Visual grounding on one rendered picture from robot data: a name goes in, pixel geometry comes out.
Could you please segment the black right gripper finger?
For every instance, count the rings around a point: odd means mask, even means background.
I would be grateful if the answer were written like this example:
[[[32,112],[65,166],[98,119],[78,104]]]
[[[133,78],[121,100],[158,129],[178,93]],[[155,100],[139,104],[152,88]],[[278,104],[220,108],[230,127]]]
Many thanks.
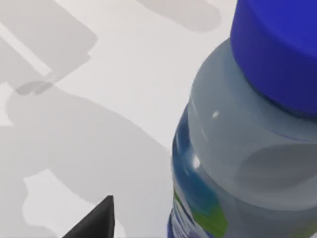
[[[114,197],[108,195],[62,238],[114,238]]]

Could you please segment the clear bottle with blue cap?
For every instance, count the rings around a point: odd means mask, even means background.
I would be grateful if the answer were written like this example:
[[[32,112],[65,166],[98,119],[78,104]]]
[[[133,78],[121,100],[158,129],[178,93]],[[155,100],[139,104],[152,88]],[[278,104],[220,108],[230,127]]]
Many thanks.
[[[171,168],[167,238],[317,238],[317,0],[237,0]]]

